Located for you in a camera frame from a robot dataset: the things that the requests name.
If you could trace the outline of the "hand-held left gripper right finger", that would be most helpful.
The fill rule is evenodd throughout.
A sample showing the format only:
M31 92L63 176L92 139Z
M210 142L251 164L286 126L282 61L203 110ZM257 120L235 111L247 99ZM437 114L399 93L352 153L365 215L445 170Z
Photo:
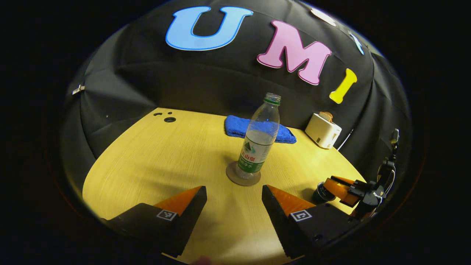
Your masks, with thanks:
M316 206L271 185L262 187L261 199L285 255L292 259L325 250L360 224L335 206Z

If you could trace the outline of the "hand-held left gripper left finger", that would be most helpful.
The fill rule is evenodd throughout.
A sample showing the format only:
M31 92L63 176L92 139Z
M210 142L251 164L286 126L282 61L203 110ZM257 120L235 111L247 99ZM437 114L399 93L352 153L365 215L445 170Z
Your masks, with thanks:
M206 202L206 187L197 186L154 205L139 203L102 222L124 236L151 244L159 254L177 258Z

